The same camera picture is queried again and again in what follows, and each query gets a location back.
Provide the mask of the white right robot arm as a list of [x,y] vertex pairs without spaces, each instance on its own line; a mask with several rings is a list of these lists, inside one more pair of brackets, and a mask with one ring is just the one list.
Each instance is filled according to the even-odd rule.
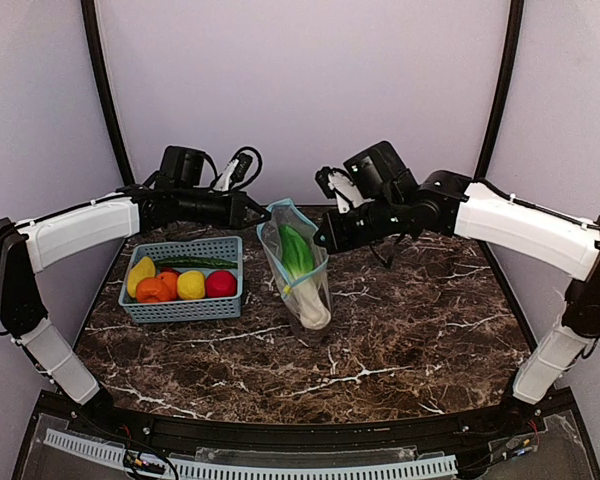
[[495,244],[570,277],[562,316],[517,370],[515,399],[537,404],[600,339],[600,217],[572,217],[505,193],[486,179],[447,170],[418,182],[387,141],[341,168],[321,168],[315,180],[337,203],[314,236],[329,254],[430,231]]

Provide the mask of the orange fruit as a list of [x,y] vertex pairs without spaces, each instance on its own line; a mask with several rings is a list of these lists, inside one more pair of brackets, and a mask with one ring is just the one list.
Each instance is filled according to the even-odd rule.
[[163,280],[152,277],[138,283],[135,298],[139,303],[164,303],[172,301],[173,295]]

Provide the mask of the green cucumber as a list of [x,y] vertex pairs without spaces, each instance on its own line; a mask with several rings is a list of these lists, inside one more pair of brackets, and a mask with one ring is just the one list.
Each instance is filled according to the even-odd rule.
[[207,268],[207,269],[236,269],[238,263],[221,258],[199,256],[171,256],[154,260],[156,267],[170,268]]

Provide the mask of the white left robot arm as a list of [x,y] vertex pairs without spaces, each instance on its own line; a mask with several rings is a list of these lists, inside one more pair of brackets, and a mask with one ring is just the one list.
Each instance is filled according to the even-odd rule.
[[263,167],[258,150],[240,148],[203,186],[202,170],[212,162],[204,151],[169,146],[160,168],[141,184],[37,219],[0,219],[0,337],[10,337],[75,404],[107,403],[110,396],[52,324],[37,273],[100,244],[176,221],[241,230],[270,219],[245,191]]

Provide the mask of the clear zip top bag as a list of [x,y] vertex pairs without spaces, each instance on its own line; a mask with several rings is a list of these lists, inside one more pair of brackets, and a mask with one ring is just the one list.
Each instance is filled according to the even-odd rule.
[[318,345],[332,320],[326,250],[314,244],[317,226],[295,203],[282,199],[267,207],[271,218],[257,227],[281,300],[296,338]]

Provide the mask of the white garlic bulb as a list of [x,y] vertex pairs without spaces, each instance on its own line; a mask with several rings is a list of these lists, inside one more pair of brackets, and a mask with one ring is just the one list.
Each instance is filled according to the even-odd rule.
[[292,283],[289,293],[298,305],[300,323],[306,329],[321,330],[329,323],[331,315],[313,279],[315,261],[311,248],[290,225],[280,226],[278,232],[282,247],[281,263]]

